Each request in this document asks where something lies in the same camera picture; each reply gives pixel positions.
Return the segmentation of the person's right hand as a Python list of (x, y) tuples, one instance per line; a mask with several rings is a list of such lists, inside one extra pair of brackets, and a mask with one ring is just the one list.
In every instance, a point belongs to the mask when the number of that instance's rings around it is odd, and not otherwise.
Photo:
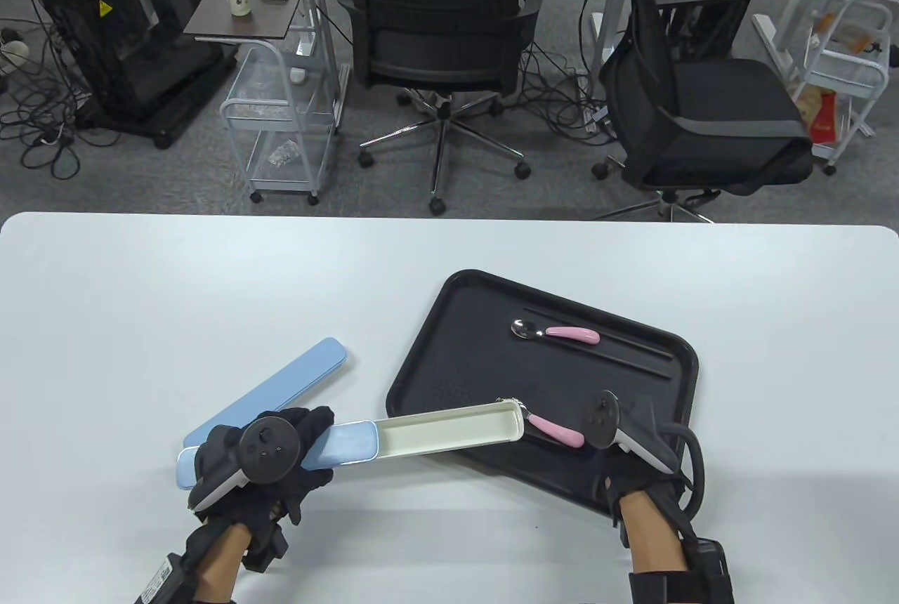
[(682, 473), (658, 471), (635, 453), (624, 452), (619, 447), (598, 451), (595, 470), (595, 492), (605, 497), (614, 527), (623, 521), (623, 498), (636, 492), (646, 492), (662, 517), (678, 533), (693, 533), (690, 518), (680, 505), (688, 487)]

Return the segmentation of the person's left hand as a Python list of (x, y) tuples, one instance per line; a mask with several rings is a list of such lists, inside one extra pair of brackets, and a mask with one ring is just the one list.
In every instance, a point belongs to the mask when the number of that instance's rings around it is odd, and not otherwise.
[(331, 408), (318, 406), (312, 410), (297, 407), (261, 412), (256, 421), (243, 428), (215, 427), (197, 454), (199, 485), (208, 480), (225, 481), (223, 463), (237, 455), (249, 459), (252, 466), (263, 467), (263, 479), (235, 483), (227, 492), (215, 492), (214, 500), (208, 496), (197, 500), (196, 492), (192, 492), (190, 510), (200, 520), (227, 518), (248, 527), (253, 534), (263, 533), (283, 517), (298, 525), (302, 502), (334, 479), (330, 468), (310, 471), (302, 466), (308, 451), (333, 424)]

